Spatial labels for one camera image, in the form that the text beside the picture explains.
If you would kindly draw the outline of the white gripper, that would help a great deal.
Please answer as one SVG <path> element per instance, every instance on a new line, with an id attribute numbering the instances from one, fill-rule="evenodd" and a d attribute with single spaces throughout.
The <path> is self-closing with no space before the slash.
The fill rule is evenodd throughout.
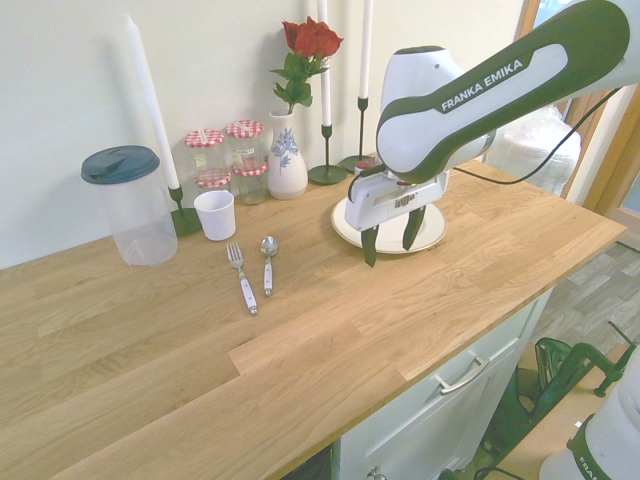
<path id="1" fill-rule="evenodd" d="M 360 232 L 365 263 L 374 267 L 380 224 L 408 214 L 402 247 L 409 251 L 420 231 L 426 209 L 445 193 L 449 172 L 420 184 L 403 185 L 385 169 L 361 171 L 352 182 L 345 207 L 346 222 Z"/>

